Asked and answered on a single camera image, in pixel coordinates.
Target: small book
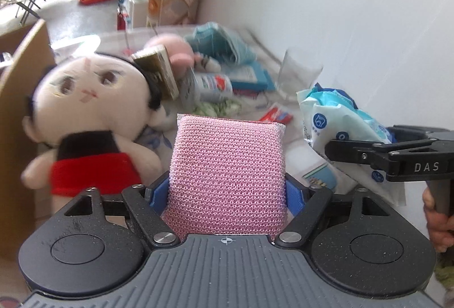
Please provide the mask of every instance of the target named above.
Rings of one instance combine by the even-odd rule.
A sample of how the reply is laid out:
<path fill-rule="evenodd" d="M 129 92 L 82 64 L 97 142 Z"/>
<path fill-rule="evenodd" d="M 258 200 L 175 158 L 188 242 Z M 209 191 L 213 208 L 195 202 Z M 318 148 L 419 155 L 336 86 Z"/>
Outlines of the small book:
<path fill-rule="evenodd" d="M 173 77 L 169 55 L 163 45 L 138 51 L 131 55 L 133 61 L 159 86 L 163 99 L 175 100 L 179 91 Z"/>

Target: doll face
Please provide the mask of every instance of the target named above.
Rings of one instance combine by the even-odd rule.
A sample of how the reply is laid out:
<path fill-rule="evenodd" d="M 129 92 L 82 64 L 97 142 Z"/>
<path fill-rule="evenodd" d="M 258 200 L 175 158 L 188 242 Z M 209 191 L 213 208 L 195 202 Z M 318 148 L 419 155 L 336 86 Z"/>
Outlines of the doll face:
<path fill-rule="evenodd" d="M 134 140 L 150 118 L 149 100 L 147 82 L 134 66 L 89 55 L 45 76 L 33 95 L 33 122 L 51 145 L 68 134 L 96 130 Z"/>

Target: pink plush toy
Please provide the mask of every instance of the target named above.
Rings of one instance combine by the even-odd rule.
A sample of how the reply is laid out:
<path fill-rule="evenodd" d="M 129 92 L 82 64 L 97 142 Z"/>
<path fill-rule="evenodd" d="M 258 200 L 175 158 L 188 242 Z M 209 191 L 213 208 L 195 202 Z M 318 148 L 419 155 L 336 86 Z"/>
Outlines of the pink plush toy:
<path fill-rule="evenodd" d="M 188 68 L 196 67 L 197 70 L 213 73 L 221 71 L 217 61 L 204 58 L 200 53 L 194 53 L 189 43 L 179 35 L 169 33 L 157 35 L 145 44 L 145 48 L 156 45 L 163 45 L 166 48 L 176 80 L 182 78 Z"/>

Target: metal screw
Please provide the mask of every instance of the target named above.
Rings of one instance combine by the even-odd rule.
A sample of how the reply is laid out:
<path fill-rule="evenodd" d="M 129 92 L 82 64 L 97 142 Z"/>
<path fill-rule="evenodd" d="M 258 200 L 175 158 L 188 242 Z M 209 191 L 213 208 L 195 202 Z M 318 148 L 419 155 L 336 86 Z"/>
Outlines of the metal screw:
<path fill-rule="evenodd" d="M 301 240 L 301 235 L 297 232 L 286 231 L 280 234 L 279 238 L 283 242 L 299 242 Z"/>
<path fill-rule="evenodd" d="M 171 232 L 159 232 L 153 236 L 153 240 L 158 244 L 170 244 L 176 240 L 176 236 Z"/>

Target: crosshair marking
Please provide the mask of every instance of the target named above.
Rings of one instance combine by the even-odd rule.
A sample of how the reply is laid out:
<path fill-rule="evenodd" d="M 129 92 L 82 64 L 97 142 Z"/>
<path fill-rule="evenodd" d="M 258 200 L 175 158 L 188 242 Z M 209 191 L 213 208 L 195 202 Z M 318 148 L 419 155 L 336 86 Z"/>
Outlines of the crosshair marking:
<path fill-rule="evenodd" d="M 222 238 L 221 240 L 219 240 L 220 242 L 223 242 L 224 244 L 230 244 L 231 242 L 235 241 L 233 239 L 230 239 L 228 237 L 225 237 L 225 238 Z"/>

